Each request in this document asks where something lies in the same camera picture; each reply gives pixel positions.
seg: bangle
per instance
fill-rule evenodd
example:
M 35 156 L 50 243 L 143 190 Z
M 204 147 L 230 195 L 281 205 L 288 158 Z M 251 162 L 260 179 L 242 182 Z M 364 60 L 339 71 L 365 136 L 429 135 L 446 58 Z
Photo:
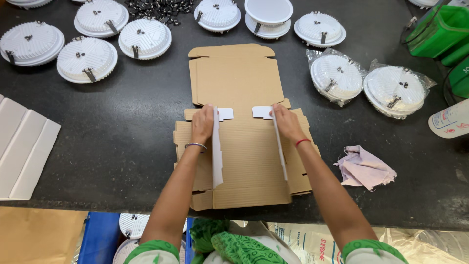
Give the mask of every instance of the bangle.
M 192 142 L 191 142 L 191 143 L 187 143 L 187 144 L 184 146 L 184 148 L 187 148 L 187 146 L 190 146 L 190 145 L 197 145 L 197 146 L 203 147 L 203 148 L 205 148 L 205 150 L 207 150 L 207 147 L 206 147 L 206 146 L 204 146 L 204 145 L 202 145 L 202 144 L 199 144 L 199 143 L 192 143 Z
M 311 140 L 309 140 L 309 139 L 298 140 L 297 143 L 295 144 L 295 148 L 297 148 L 297 147 L 298 147 L 298 144 L 300 144 L 300 143 L 303 142 L 303 141 L 309 141 L 309 142 L 311 142 Z

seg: silver bracelet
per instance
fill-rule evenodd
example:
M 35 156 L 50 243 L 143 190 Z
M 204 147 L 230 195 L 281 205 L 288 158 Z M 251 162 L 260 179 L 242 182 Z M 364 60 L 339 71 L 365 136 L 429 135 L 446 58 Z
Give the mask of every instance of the silver bracelet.
M 207 147 L 206 147 L 206 146 L 204 146 L 204 145 L 202 145 L 202 144 L 199 144 L 199 143 L 193 143 L 193 142 L 187 143 L 187 144 L 184 146 L 184 148 L 187 148 L 187 146 L 190 146 L 190 145 L 197 145 L 197 146 L 203 147 L 203 148 L 205 148 L 205 150 L 207 150 Z

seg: hand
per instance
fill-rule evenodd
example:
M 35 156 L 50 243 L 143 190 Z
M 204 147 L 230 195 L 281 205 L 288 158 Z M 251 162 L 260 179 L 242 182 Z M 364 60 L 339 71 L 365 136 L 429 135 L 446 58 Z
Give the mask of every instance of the hand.
M 192 117 L 192 136 L 190 142 L 205 144 L 212 136 L 213 131 L 213 107 L 206 104 Z
M 306 136 L 301 130 L 300 121 L 296 114 L 290 112 L 281 104 L 273 104 L 273 111 L 275 112 L 275 120 L 279 127 L 280 133 L 293 142 L 303 140 Z

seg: black work table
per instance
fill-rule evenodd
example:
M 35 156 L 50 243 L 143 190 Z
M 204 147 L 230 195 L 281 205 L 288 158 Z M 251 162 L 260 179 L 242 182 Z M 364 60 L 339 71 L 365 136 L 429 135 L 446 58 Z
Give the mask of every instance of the black work table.
M 139 61 L 119 49 L 118 36 L 106 39 L 119 53 L 114 71 L 94 84 L 70 83 L 57 72 L 56 61 L 18 67 L 0 61 L 0 94 L 62 125 L 30 201 L 0 202 L 23 206 L 108 212 L 150 212 L 176 161 L 173 130 L 191 100 L 187 54 L 202 46 L 259 43 L 276 53 L 283 93 L 292 108 L 302 108 L 324 161 L 341 179 L 333 163 L 345 146 L 361 145 L 397 172 L 395 182 L 346 186 L 372 225 L 438 230 L 469 230 L 467 136 L 446 140 L 428 127 L 430 115 L 447 107 L 441 85 L 431 89 L 423 107 L 405 120 L 378 113 L 361 93 L 344 108 L 320 95 L 311 80 L 306 45 L 294 31 L 302 15 L 319 10 L 334 16 L 347 38 L 334 48 L 366 69 L 380 63 L 405 66 L 438 83 L 442 75 L 429 58 L 412 57 L 399 44 L 404 25 L 414 15 L 404 0 L 293 0 L 292 28 L 279 40 L 252 34 L 242 19 L 229 33 L 206 31 L 193 14 L 180 14 L 173 42 L 160 58 Z M 73 18 L 80 4 L 55 0 L 23 10 L 8 3 L 0 8 L 0 33 L 24 22 L 45 21 L 58 27 L 66 43 L 80 34 Z M 226 210 L 190 211 L 191 216 L 283 223 L 324 223 L 312 194 L 293 197 L 291 204 Z

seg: brown paper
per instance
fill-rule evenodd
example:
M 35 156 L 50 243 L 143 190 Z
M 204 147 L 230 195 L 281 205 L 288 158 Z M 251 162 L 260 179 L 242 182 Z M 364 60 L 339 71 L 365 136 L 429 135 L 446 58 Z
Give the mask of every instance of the brown paper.
M 87 215 L 0 207 L 0 264 L 70 264 Z

